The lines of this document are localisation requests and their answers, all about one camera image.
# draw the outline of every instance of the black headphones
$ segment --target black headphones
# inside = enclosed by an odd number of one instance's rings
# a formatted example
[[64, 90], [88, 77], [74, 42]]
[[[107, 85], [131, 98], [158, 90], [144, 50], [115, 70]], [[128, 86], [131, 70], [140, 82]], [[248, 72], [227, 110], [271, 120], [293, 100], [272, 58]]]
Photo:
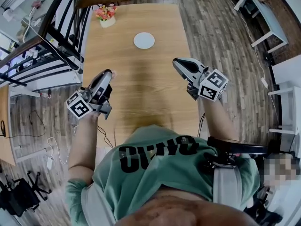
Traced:
[[6, 136], [6, 133], [5, 133], [5, 125], [4, 125], [4, 121], [1, 121], [1, 131], [2, 131], [2, 137], [5, 137]]

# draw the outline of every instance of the gray wood plank floor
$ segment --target gray wood plank floor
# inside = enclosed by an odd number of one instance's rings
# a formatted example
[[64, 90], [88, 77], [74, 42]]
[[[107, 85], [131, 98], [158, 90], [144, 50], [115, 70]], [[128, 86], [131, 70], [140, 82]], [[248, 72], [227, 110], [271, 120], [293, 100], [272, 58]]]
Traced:
[[[228, 0], [131, 0], [121, 4], [146, 2], [179, 5], [191, 56], [205, 65], [218, 68], [230, 80], [222, 101], [239, 132], [241, 141], [267, 145], [274, 138], [273, 134], [268, 133], [268, 129], [275, 127], [277, 121], [271, 99], [268, 98], [267, 91], [260, 81], [263, 72], [251, 47], [248, 31], [240, 14], [233, 10], [232, 3]], [[252, 27], [251, 21], [247, 20], [247, 23], [250, 35], [254, 39], [258, 32]], [[260, 45], [258, 50], [259, 61], [272, 88], [267, 64], [261, 56], [265, 48]], [[43, 126], [35, 113], [32, 114], [32, 125], [29, 122], [28, 115], [33, 110], [37, 110], [46, 128], [46, 134], [41, 137], [13, 138], [14, 146], [22, 147], [17, 151], [18, 156], [42, 148], [47, 148], [50, 155], [47, 139], [55, 137], [62, 161], [65, 161], [74, 140], [73, 128], [78, 122], [68, 113], [64, 103], [78, 87], [79, 85], [72, 85], [52, 89], [52, 99], [28, 96], [12, 99], [16, 101], [15, 105], [11, 105], [13, 135], [43, 133]], [[204, 110], [202, 105], [199, 108], [201, 115]], [[67, 165], [61, 165], [56, 155], [55, 165], [48, 170], [46, 161], [46, 156], [39, 156], [19, 163], [16, 167], [5, 162], [1, 165], [4, 173], [13, 178], [26, 178], [28, 170], [33, 171], [34, 175], [40, 171], [41, 183], [46, 189], [50, 188], [53, 191], [48, 201], [42, 202], [35, 213], [28, 212], [26, 218], [20, 219], [22, 225], [68, 226], [70, 219], [64, 204]]]

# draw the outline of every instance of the white flower pot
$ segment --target white flower pot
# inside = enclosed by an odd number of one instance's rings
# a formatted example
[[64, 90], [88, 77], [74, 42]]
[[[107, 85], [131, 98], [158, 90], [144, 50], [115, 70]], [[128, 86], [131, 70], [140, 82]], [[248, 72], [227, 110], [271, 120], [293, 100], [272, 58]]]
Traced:
[[106, 20], [106, 21], [102, 21], [99, 19], [99, 23], [100, 25], [103, 27], [103, 28], [107, 28], [107, 27], [110, 27], [112, 26], [114, 23], [116, 22], [116, 19], [115, 17], [111, 17], [110, 19]]

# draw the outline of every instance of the potted flowers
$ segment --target potted flowers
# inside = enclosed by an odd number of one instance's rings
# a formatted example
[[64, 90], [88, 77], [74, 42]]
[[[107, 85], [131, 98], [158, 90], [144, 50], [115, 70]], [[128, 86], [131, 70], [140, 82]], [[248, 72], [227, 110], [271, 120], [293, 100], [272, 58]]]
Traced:
[[103, 5], [95, 11], [95, 15], [103, 28], [110, 27], [116, 22], [114, 17], [116, 9], [116, 6], [112, 3], [108, 7]]

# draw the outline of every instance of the white disc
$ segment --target white disc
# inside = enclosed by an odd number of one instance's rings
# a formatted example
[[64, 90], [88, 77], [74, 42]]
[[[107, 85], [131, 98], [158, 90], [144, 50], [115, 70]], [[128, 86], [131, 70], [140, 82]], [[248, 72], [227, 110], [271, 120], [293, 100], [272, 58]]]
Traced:
[[155, 38], [148, 32], [141, 32], [134, 37], [134, 44], [142, 49], [151, 48], [155, 44]]

